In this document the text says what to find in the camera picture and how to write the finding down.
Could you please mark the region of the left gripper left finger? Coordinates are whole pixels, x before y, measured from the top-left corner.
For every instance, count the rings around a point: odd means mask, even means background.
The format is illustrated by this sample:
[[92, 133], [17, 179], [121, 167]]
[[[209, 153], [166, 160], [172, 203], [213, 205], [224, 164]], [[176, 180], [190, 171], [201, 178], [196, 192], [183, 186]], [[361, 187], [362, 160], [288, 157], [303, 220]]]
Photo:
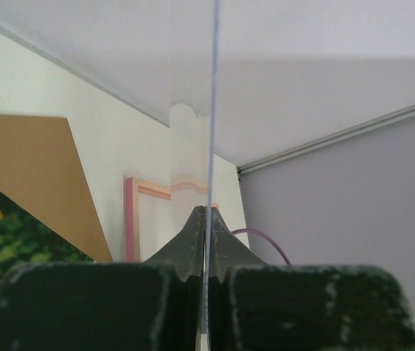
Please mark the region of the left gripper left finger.
[[0, 282], [0, 350], [199, 350], [206, 209], [142, 263], [27, 264]]

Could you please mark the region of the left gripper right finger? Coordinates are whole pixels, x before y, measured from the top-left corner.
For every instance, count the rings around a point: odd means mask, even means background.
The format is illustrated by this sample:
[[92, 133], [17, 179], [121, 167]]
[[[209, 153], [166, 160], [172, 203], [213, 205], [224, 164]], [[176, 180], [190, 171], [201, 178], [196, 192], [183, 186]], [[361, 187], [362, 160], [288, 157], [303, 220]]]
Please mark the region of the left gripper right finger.
[[269, 265], [212, 211], [212, 350], [415, 350], [396, 278], [372, 265]]

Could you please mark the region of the pink wooden picture frame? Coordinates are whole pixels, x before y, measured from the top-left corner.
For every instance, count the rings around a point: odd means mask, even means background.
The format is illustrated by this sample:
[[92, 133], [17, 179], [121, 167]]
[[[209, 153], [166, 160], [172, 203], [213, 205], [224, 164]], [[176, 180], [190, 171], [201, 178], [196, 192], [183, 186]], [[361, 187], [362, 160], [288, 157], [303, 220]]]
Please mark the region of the pink wooden picture frame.
[[192, 209], [205, 205], [206, 181], [182, 175], [169, 185], [131, 177], [124, 181], [126, 257], [143, 262], [177, 235]]

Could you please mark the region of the sunflower photo print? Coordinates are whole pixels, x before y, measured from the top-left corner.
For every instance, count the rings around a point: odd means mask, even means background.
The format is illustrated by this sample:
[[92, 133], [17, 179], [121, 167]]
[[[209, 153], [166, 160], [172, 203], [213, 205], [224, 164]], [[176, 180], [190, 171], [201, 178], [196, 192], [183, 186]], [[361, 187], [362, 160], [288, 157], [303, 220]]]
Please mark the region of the sunflower photo print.
[[94, 260], [0, 192], [0, 280], [25, 263]]

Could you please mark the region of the clear acrylic sheet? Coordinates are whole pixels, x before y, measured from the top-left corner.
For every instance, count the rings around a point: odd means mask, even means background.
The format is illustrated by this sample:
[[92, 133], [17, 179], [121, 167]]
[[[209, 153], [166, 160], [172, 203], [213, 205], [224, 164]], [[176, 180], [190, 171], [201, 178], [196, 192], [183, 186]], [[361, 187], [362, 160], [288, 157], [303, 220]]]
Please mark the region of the clear acrylic sheet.
[[170, 1], [169, 122], [171, 216], [176, 232], [198, 215], [192, 282], [196, 284], [187, 326], [195, 349], [209, 350], [208, 287], [212, 236], [214, 128], [217, 117], [219, 1]]

